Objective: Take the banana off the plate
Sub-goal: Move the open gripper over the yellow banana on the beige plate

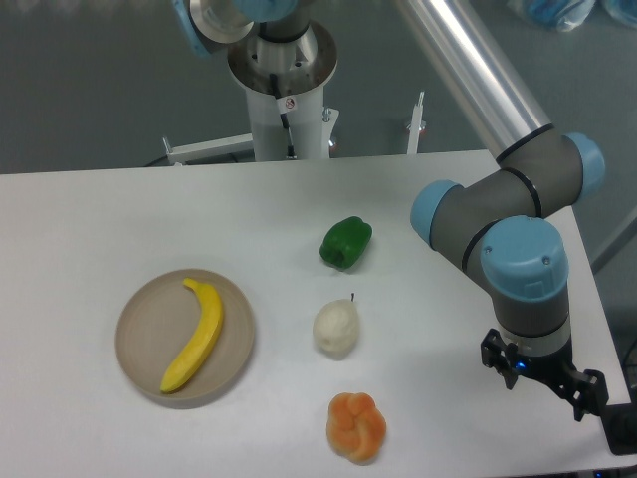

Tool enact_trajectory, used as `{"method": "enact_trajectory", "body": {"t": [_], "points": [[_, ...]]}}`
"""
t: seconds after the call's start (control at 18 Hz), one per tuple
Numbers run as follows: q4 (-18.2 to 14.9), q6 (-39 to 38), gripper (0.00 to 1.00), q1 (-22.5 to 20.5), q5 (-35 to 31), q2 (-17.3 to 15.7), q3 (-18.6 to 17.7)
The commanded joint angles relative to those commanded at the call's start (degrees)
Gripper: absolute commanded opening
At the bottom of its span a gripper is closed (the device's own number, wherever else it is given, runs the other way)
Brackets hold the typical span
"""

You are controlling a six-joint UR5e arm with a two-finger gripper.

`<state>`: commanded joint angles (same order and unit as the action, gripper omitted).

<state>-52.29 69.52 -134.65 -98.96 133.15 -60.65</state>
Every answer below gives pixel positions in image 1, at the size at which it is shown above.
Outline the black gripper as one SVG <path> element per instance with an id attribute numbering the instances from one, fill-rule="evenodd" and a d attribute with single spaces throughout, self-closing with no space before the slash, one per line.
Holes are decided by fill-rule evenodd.
<path id="1" fill-rule="evenodd" d="M 606 377 L 596 369 L 579 371 L 572 366 L 570 332 L 530 338 L 504 331 L 502 337 L 498 330 L 489 329 L 480 349 L 483 366 L 494 369 L 507 389 L 513 389 L 521 375 L 549 383 L 571 405 L 577 422 L 588 414 L 603 415 L 609 399 Z"/>

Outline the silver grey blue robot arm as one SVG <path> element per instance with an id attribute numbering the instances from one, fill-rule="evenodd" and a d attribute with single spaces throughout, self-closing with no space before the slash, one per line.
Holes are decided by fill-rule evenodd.
<path id="1" fill-rule="evenodd" d="M 328 31 L 306 1 L 177 1 L 192 49 L 223 48 L 249 96 L 259 160 L 328 155 L 322 89 L 336 66 Z M 410 222 L 417 234 L 491 297 L 498 327 L 482 361 L 507 386 L 538 381 L 568 401 L 576 419 L 608 410 L 604 375 L 572 361 L 568 262 L 548 217 L 592 193 L 604 175 L 597 145 L 562 135 L 462 1 L 401 1 L 398 9 L 498 163 L 464 187 L 426 186 Z"/>

